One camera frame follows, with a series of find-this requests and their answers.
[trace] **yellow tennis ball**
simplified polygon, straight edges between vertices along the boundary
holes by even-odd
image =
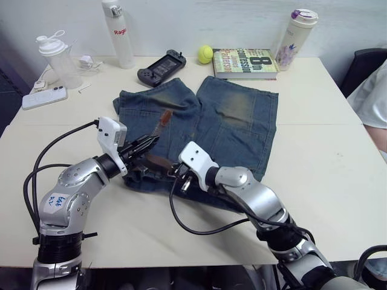
[[[201,63],[209,63],[212,60],[213,52],[209,45],[203,45],[199,48],[199,61]]]

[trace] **faded denim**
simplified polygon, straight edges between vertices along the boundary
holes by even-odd
[[[166,109],[173,110],[169,124],[152,154],[173,162],[189,141],[201,146],[220,166],[244,166],[260,181],[264,176],[276,131],[278,94],[246,88],[226,80],[207,77],[197,95],[180,79],[173,79],[148,91],[122,91],[113,101],[126,139],[131,141],[151,133]],[[140,191],[170,191],[172,183],[157,176],[141,182],[125,177],[125,183]],[[176,195],[221,208],[234,209],[199,188]]]

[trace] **shaker bottle lid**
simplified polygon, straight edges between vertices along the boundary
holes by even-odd
[[[36,38],[36,42],[39,44],[39,52],[43,56],[55,56],[61,52],[63,52],[68,45],[65,44],[60,39],[56,39],[54,37],[59,37],[65,34],[64,30],[58,30],[54,35],[47,37],[45,35],[38,36]]]

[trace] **water bottle lid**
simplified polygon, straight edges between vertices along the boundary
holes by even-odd
[[[102,0],[102,8],[105,16],[111,18],[120,17],[123,13],[119,0]]]
[[[304,28],[313,27],[319,19],[319,15],[309,9],[296,9],[290,16],[293,23]]]
[[[58,30],[50,37],[47,37],[46,35],[38,36],[36,42],[39,44],[39,52],[43,56],[55,56],[65,51],[68,45],[60,39],[54,38],[62,36],[63,34],[65,34],[64,30]]]

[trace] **white water bottle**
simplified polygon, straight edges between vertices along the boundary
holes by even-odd
[[[281,71],[289,68],[318,19],[317,13],[308,9],[296,9],[291,13],[289,25],[276,55]]]
[[[135,65],[133,50],[119,0],[102,0],[102,8],[120,66],[132,68]]]

